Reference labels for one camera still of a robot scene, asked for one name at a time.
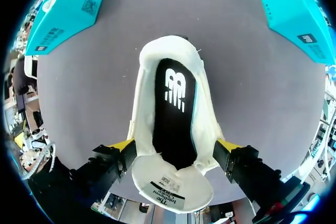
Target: person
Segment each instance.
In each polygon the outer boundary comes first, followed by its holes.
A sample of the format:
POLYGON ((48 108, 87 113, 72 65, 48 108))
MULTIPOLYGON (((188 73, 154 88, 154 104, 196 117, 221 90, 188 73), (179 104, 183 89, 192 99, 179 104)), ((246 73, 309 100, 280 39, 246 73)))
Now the person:
MULTIPOLYGON (((13 86, 14 93, 17 95, 22 95, 28 93, 29 86, 31 86, 35 91, 37 91, 37 80, 26 76, 25 70, 25 59, 24 57, 19 58, 9 73, 7 78, 7 86, 10 88, 13 86)), ((37 62, 33 61, 33 72, 37 70, 37 62)))

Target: new balance logo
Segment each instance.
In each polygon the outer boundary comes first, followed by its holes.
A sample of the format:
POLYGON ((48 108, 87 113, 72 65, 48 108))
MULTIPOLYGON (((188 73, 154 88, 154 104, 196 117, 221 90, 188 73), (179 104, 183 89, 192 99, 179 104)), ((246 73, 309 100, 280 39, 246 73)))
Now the new balance logo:
POLYGON ((184 101, 185 98, 185 78, 181 73, 175 73, 171 68, 166 70, 166 87, 169 91, 164 92, 164 99, 169 101, 179 110, 184 112, 184 101))

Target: gray table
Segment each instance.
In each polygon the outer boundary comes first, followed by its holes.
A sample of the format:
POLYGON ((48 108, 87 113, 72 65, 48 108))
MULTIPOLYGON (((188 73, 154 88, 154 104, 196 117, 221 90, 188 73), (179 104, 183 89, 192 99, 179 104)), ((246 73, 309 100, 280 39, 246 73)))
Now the gray table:
MULTIPOLYGON (((226 139, 284 175, 297 168, 319 121, 324 66, 268 29, 260 0, 103 0, 93 27, 39 57, 41 112, 60 160, 78 168, 97 145, 125 140, 140 50, 169 34, 201 49, 226 139)), ((244 196, 219 168, 206 177, 212 204, 244 196)), ((130 172, 111 191, 146 202, 130 172)))

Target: white shoe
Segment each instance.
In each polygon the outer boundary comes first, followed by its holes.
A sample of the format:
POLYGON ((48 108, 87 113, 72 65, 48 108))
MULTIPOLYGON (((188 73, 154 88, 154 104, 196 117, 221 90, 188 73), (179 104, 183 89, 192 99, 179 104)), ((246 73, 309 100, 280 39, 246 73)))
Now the white shoe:
POLYGON ((224 139, 196 48, 179 36, 149 42, 140 53, 132 121, 137 158, 134 184, 151 202, 176 213, 209 204, 213 189, 204 174, 224 139))

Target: shoe insole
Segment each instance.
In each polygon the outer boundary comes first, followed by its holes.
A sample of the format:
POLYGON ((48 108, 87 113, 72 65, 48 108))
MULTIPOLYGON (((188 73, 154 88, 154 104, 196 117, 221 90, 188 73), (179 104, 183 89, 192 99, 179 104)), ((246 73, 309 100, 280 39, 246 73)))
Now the shoe insole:
POLYGON ((159 62, 155 76, 153 145, 177 170, 191 166, 197 153, 191 137, 196 81, 181 63, 159 62))

